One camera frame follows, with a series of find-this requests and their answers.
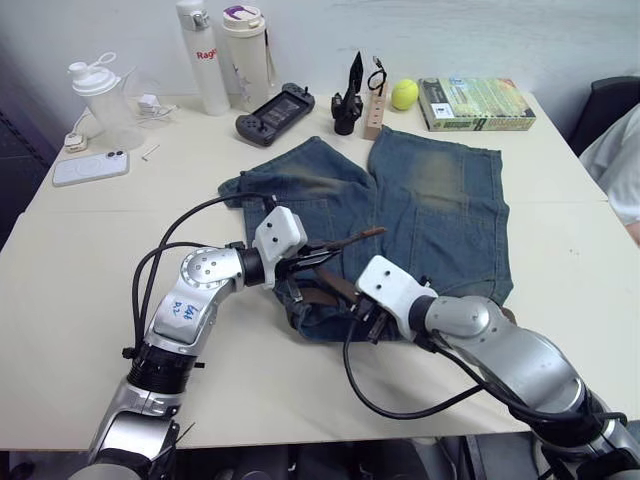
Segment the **black wire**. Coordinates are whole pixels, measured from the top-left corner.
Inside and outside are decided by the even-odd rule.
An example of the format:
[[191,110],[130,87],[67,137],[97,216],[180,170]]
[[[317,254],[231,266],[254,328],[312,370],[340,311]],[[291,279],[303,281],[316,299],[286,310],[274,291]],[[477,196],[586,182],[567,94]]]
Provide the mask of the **black wire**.
[[544,472],[542,475],[540,475],[538,477],[538,480],[547,480],[547,478],[549,478],[551,475],[553,475],[553,469],[549,469],[546,472]]
[[629,419],[622,412],[601,412],[594,413],[593,416],[598,420],[618,420],[624,427],[629,423]]
[[[170,248],[176,248],[176,247],[196,247],[196,248],[200,248],[200,247],[206,247],[206,245],[203,245],[201,243],[194,243],[194,242],[167,243],[166,245],[163,245],[162,247],[154,248],[149,253],[147,253],[144,257],[142,257],[142,260],[140,260],[140,263],[138,263],[138,266],[136,267],[136,271],[133,274],[133,283],[131,285],[131,306],[133,307],[133,316],[134,316],[134,318],[136,317],[136,313],[139,314],[139,312],[140,312],[139,307],[138,307],[138,291],[139,291],[139,288],[140,288],[140,275],[142,274],[142,269],[149,262],[151,257],[156,256],[160,252],[163,252],[165,250],[169,250]],[[136,339],[138,338],[139,335],[144,335],[143,331],[139,331],[140,325],[138,325],[138,323],[134,322],[133,327],[135,329],[134,334],[135,334],[135,338]]]
[[158,453],[158,455],[156,455],[155,457],[153,457],[153,458],[151,459],[151,463],[153,463],[153,462],[157,462],[160,458],[164,457],[164,456],[165,456],[167,453],[169,453],[171,450],[175,450],[176,445],[178,445],[178,442],[179,442],[180,440],[182,440],[182,438],[183,438],[187,433],[189,433],[189,430],[191,430],[191,429],[194,427],[194,425],[195,425],[195,424],[196,424],[196,422],[192,422],[192,423],[191,423],[191,425],[189,425],[189,426],[187,427],[187,429],[182,433],[182,435],[180,435],[180,436],[176,439],[176,441],[175,441],[175,442],[173,442],[173,443],[169,444],[169,445],[168,445],[167,447],[165,447],[163,450],[160,450],[160,453]]
[[515,410],[520,414],[525,421],[532,421],[537,423],[543,422],[568,422],[568,421],[577,421],[585,418],[585,415],[577,412],[565,412],[565,413],[547,413],[540,412],[538,410],[534,410],[532,408],[527,407],[521,402],[514,400],[507,395],[505,395],[502,390],[497,388],[495,385],[486,382],[480,375],[469,367],[464,360],[458,358],[451,352],[435,345],[434,351],[439,353],[440,355],[445,356],[452,362],[454,362],[458,367],[460,367],[467,375],[469,375],[478,385],[480,385],[489,395],[498,400],[501,403],[504,403],[510,409]]
[[[275,199],[271,195],[266,195],[263,193],[255,193],[255,192],[245,192],[245,193],[232,193],[229,195],[223,195],[212,200],[207,200],[206,202],[201,203],[200,205],[196,205],[191,210],[183,214],[179,217],[175,222],[171,224],[171,226],[167,229],[162,240],[160,240],[159,247],[163,247],[167,245],[169,241],[169,237],[175,232],[175,230],[189,217],[198,213],[200,210],[204,210],[211,205],[215,205],[216,203],[226,202],[227,200],[235,200],[237,198],[261,198],[265,204],[265,208],[267,212],[271,211],[273,207],[275,207]],[[142,340],[144,338],[144,327],[146,324],[147,310],[149,307],[149,300],[151,298],[151,290],[153,289],[153,282],[156,278],[156,273],[158,272],[158,265],[160,263],[160,257],[162,256],[162,250],[158,251],[153,258],[153,263],[151,264],[151,268],[149,269],[149,277],[147,278],[147,284],[144,290],[144,297],[142,298],[142,305],[140,311],[137,309],[133,312],[133,322],[134,322],[134,330],[136,332],[135,338],[135,351],[137,352],[142,346]]]
[[482,390],[482,387],[480,385],[476,385],[475,387],[472,387],[468,390],[465,390],[462,393],[459,393],[458,395],[451,397],[450,399],[439,403],[438,405],[435,405],[433,407],[430,408],[426,408],[424,410],[419,410],[417,412],[407,412],[407,413],[397,413],[397,412],[390,412],[389,410],[385,410],[379,406],[377,406],[376,404],[374,404],[373,402],[371,402],[365,395],[364,393],[362,393],[362,391],[360,390],[360,388],[358,387],[358,384],[356,383],[356,380],[353,376],[353,372],[351,370],[351,362],[349,361],[349,345],[351,345],[351,339],[353,338],[353,333],[355,331],[356,325],[357,325],[358,321],[355,320],[352,324],[351,324],[351,328],[349,328],[349,333],[347,335],[346,340],[344,341],[344,344],[342,345],[342,359],[344,361],[344,368],[347,372],[347,378],[349,379],[349,384],[351,385],[351,388],[353,389],[354,393],[356,394],[356,396],[358,397],[358,399],[364,403],[370,410],[373,410],[374,412],[376,412],[378,415],[382,415],[383,417],[387,417],[387,418],[392,418],[394,420],[415,420],[418,418],[424,418],[424,417],[429,417],[431,415],[435,415],[436,413],[439,413],[443,410],[446,410],[447,408],[451,407],[452,405],[455,405],[458,402],[461,402],[462,400],[470,397],[471,395],[474,395],[476,393],[478,393],[479,391]]
[[[380,59],[378,57],[373,57],[373,62],[378,67],[378,70],[376,70],[371,75],[369,75],[369,78],[367,79],[367,86],[369,87],[369,90],[372,90],[374,92],[376,90],[378,90],[378,96],[381,96],[382,95],[382,88],[383,88],[384,84],[387,81],[387,72],[384,69],[384,67],[382,66],[382,62],[380,61]],[[375,77],[378,74],[382,74],[382,82],[380,82],[375,87],[372,87],[371,86],[371,81],[373,80],[373,77]]]

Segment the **yellow ball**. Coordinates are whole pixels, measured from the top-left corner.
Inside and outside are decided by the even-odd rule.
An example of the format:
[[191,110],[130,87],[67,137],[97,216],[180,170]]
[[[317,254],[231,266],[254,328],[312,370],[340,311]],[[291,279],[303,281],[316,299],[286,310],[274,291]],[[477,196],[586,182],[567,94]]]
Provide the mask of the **yellow ball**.
[[398,110],[408,110],[418,99],[418,85],[409,78],[400,80],[391,92],[391,105]]

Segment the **white water bottle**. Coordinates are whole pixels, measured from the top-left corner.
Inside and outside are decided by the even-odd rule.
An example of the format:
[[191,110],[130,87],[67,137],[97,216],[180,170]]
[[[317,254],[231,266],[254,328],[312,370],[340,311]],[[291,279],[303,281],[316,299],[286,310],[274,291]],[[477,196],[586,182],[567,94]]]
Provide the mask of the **white water bottle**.
[[107,52],[90,65],[72,63],[68,73],[73,79],[73,90],[84,98],[100,123],[109,146],[132,150],[142,145],[144,135],[127,105],[121,78],[104,67],[115,59],[115,53]]
[[204,2],[180,0],[176,9],[204,110],[209,115],[222,115],[229,110],[229,98],[222,80],[213,27]]
[[256,7],[235,5],[223,11],[222,25],[240,84],[242,108],[253,112],[269,100],[264,17]]

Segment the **denim shorts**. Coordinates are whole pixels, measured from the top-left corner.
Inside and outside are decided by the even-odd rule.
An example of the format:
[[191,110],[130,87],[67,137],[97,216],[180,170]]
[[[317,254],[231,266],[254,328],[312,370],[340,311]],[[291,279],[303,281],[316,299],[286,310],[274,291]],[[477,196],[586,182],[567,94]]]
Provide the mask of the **denim shorts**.
[[[312,137],[293,150],[219,187],[220,194],[275,194],[300,216],[310,240],[347,238],[374,226],[384,235],[347,247],[325,268],[355,283],[374,255],[383,255],[414,278],[426,276],[439,294],[481,295],[501,305],[513,287],[507,248],[509,207],[502,195],[500,152],[470,148],[383,127],[368,172]],[[260,201],[243,207],[247,240],[265,217]],[[295,275],[300,288],[325,288],[313,271]],[[296,300],[290,284],[274,289],[292,325],[313,340],[342,341],[349,305]],[[361,340],[366,329],[356,331]],[[382,339],[399,338],[393,325]]]

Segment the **white phone case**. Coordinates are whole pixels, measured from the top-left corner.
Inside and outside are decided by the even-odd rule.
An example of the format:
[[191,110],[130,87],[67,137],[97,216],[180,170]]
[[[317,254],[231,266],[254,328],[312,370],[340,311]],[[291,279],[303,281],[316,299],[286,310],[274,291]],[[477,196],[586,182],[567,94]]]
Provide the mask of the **white phone case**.
[[63,160],[56,164],[53,185],[62,187],[76,183],[100,180],[124,175],[129,171],[129,154],[117,152],[98,153],[86,157]]

